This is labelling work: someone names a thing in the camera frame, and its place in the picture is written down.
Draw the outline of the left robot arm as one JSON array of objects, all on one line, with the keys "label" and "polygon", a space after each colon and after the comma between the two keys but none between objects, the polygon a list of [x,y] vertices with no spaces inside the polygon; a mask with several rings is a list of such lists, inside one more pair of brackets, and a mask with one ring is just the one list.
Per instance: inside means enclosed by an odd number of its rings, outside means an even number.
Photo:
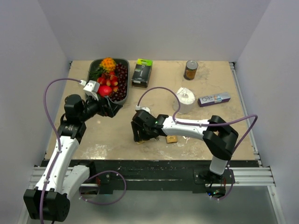
[{"label": "left robot arm", "polygon": [[64,114],[56,131],[57,141],[50,161],[34,189],[25,191],[23,199],[32,219],[63,222],[70,210],[70,201],[83,182],[92,183],[97,172],[91,163],[76,165],[70,174],[67,170],[74,152],[86,131],[85,122],[95,116],[114,117],[122,105],[109,97],[98,100],[78,94],[65,98]]}]

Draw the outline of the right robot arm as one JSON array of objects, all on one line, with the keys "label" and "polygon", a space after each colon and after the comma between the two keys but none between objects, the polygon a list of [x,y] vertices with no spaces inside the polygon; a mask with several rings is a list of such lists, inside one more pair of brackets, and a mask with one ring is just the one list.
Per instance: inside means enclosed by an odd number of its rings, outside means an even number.
[{"label": "right robot arm", "polygon": [[204,120],[174,119],[164,114],[154,117],[140,109],[133,116],[131,126],[135,142],[174,135],[204,141],[213,155],[208,171],[208,178],[213,183],[224,179],[226,165],[232,158],[239,137],[234,128],[215,115]]}]

